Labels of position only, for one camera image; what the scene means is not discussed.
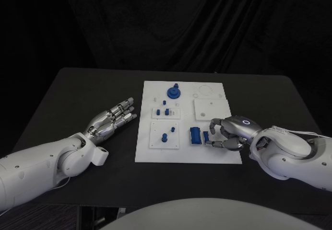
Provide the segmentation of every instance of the humanoid robot hand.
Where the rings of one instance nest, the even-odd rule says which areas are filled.
[[[0,211],[27,203],[58,188],[60,182],[84,172],[90,163],[103,165],[109,151],[97,147],[138,115],[133,98],[102,112],[83,133],[15,152],[0,159]]]
[[[256,160],[266,173],[279,180],[296,178],[324,190],[332,191],[332,138],[314,132],[292,131],[273,126],[262,129],[255,121],[243,116],[211,120],[226,141],[205,141],[205,145],[239,151],[250,144],[250,158]],[[298,134],[318,136],[305,140]]]

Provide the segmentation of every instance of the silver robotic hand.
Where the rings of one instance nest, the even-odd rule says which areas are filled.
[[[207,141],[205,145],[239,151],[244,144],[250,144],[250,158],[270,176],[279,180],[296,178],[317,188],[332,191],[332,138],[276,126],[263,130],[243,116],[213,119],[211,134],[216,134],[217,125],[227,140]],[[305,140],[294,133],[318,138]]]
[[[83,133],[0,159],[0,211],[58,188],[60,182],[81,174],[91,162],[104,164],[109,151],[97,144],[138,117],[132,104],[133,98],[102,112]]]

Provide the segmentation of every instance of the white round object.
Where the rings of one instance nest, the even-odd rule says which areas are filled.
[[[291,215],[227,199],[169,201],[128,214],[103,230],[318,230]]]

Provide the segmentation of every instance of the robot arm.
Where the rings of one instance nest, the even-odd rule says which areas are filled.
[[[332,138],[307,141],[292,133],[296,131],[276,126],[263,130],[255,121],[243,116],[213,119],[213,134],[216,125],[221,126],[221,134],[229,139],[207,141],[207,145],[239,151],[244,144],[250,144],[250,158],[259,162],[269,175],[281,180],[296,178],[317,188],[332,191]]]
[[[104,164],[109,152],[97,144],[138,117],[132,104],[133,98],[102,112],[83,133],[0,159],[0,211],[27,203],[65,178],[81,174],[91,162]]]

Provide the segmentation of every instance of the blue object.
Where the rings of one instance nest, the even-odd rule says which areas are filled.
[[[167,141],[168,141],[168,134],[167,134],[167,133],[164,134],[162,141],[164,141],[164,142],[167,142]]]
[[[210,141],[210,132],[204,131],[203,135],[204,135],[204,143],[205,143],[207,141]]]
[[[198,127],[191,127],[191,137],[193,137],[193,144],[201,145],[201,129]]]
[[[181,94],[182,94],[182,92],[180,90],[180,85],[175,84],[175,86],[168,89],[168,97],[171,99],[177,99],[177,98],[180,98]]]

